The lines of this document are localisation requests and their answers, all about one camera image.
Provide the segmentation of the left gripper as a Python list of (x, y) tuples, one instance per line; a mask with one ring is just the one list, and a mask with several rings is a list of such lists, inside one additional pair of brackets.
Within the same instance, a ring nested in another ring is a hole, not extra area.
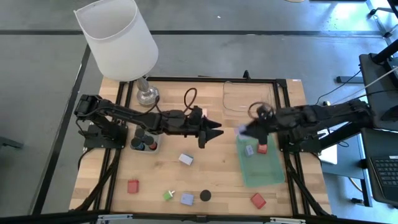
[(219, 127), (221, 127), (220, 123), (209, 120), (204, 115), (202, 108), (194, 106), (185, 119), (183, 136), (185, 138), (189, 136), (198, 138), (198, 147), (203, 149), (208, 141), (224, 133), (222, 130), (215, 130)]

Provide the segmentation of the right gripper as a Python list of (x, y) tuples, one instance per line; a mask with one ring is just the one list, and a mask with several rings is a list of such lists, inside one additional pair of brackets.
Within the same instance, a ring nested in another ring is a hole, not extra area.
[(260, 145), (267, 145), (268, 135), (279, 131), (279, 123), (274, 110), (266, 105), (259, 106), (256, 113), (257, 117), (254, 117), (250, 123), (241, 126), (241, 132), (257, 139)]

